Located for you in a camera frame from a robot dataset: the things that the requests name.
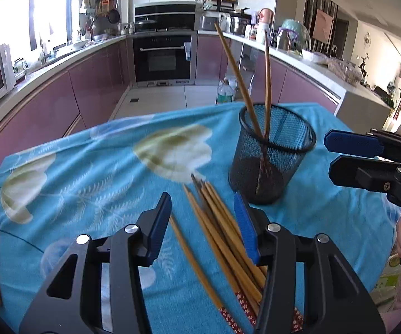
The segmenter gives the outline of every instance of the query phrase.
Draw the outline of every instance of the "screw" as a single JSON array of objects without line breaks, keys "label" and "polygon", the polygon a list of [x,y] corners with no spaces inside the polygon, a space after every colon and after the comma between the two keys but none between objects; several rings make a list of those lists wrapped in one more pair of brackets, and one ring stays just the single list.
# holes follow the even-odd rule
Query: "screw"
[{"label": "screw", "polygon": [[86,242],[88,242],[89,241],[89,236],[88,235],[80,235],[78,238],[77,238],[77,243],[79,244],[79,245],[84,245]]},{"label": "screw", "polygon": [[135,232],[137,232],[138,229],[139,229],[139,226],[137,226],[135,224],[131,224],[131,225],[128,225],[127,227],[125,227],[125,232],[126,233],[135,233]]},{"label": "screw", "polygon": [[329,236],[327,236],[327,235],[324,234],[324,233],[320,233],[320,234],[318,235],[318,241],[321,242],[322,244],[326,244],[326,243],[329,242]]},{"label": "screw", "polygon": [[279,226],[278,224],[269,224],[267,226],[267,230],[269,230],[270,232],[279,232],[281,231],[281,226]]}]

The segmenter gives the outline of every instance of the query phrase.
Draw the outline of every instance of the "kitchen cabinet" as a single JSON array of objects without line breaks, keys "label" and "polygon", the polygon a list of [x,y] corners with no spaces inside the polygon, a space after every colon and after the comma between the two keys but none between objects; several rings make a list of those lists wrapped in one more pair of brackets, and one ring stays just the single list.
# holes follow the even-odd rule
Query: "kitchen cabinet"
[{"label": "kitchen cabinet", "polygon": [[60,75],[25,105],[21,102],[0,132],[0,165],[4,157],[64,136],[79,108],[68,72]]},{"label": "kitchen cabinet", "polygon": [[[272,103],[278,104],[284,79],[286,78],[287,67],[276,61],[276,59],[270,58],[270,72],[272,77]],[[266,101],[266,56],[261,51],[256,61],[252,101],[254,103],[265,103]]]},{"label": "kitchen cabinet", "polygon": [[196,83],[209,84],[223,80],[228,59],[216,35],[199,35],[197,38]]},{"label": "kitchen cabinet", "polygon": [[117,104],[125,88],[123,87],[122,66],[120,64],[119,44],[108,46],[108,66],[111,74],[111,84],[113,89],[113,98]]},{"label": "kitchen cabinet", "polygon": [[293,70],[287,69],[279,103],[303,102],[318,103],[331,113],[335,113],[338,106],[319,87]]},{"label": "kitchen cabinet", "polygon": [[111,45],[69,70],[86,128],[106,123],[124,92],[118,49]]},{"label": "kitchen cabinet", "polygon": [[126,90],[126,88],[131,83],[129,79],[128,45],[126,44],[126,41],[121,41],[119,43],[119,53],[120,53],[120,66],[122,69],[123,89]]},{"label": "kitchen cabinet", "polygon": [[71,134],[75,134],[78,132],[81,132],[83,130],[86,130],[86,126],[83,122],[83,119],[80,119],[79,122],[75,125],[74,129],[72,130]]}]

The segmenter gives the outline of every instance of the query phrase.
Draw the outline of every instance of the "blue tablecloth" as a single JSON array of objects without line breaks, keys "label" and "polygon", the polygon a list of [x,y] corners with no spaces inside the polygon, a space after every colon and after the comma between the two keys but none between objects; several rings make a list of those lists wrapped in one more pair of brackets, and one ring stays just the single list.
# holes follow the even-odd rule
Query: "blue tablecloth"
[{"label": "blue tablecloth", "polygon": [[[328,233],[368,290],[381,274],[399,209],[382,194],[335,187],[327,175],[337,157],[323,145],[330,129],[348,128],[317,104],[286,104],[317,135],[283,197],[262,207],[292,233]],[[0,315],[18,331],[44,275],[71,240],[112,235],[153,208],[162,192],[226,307],[251,327],[218,267],[183,193],[190,174],[205,176],[232,208],[227,181],[242,104],[120,119],[8,156],[0,167]],[[231,332],[196,278],[171,227],[159,258],[141,269],[153,333]],[[303,307],[298,271],[297,305]]]}]

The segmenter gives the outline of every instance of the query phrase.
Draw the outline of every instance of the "pressure cooker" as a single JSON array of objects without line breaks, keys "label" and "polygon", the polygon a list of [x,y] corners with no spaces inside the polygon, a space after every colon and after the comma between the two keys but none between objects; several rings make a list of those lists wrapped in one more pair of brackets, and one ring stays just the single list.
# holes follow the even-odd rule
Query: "pressure cooker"
[{"label": "pressure cooker", "polygon": [[246,34],[246,26],[250,24],[252,19],[251,15],[245,13],[245,9],[240,11],[231,11],[229,12],[230,17],[227,18],[229,26],[230,26],[230,33],[238,36],[244,36]]}]

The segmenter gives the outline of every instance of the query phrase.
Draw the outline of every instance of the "dish rack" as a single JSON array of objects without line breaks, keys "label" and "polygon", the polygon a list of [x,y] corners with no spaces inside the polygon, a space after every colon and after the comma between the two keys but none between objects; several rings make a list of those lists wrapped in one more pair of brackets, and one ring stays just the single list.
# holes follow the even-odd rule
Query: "dish rack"
[{"label": "dish rack", "polygon": [[357,72],[355,68],[340,60],[329,59],[328,64],[327,69],[330,72],[334,73],[338,78],[343,79],[350,85],[357,86],[363,78],[361,73]]}]

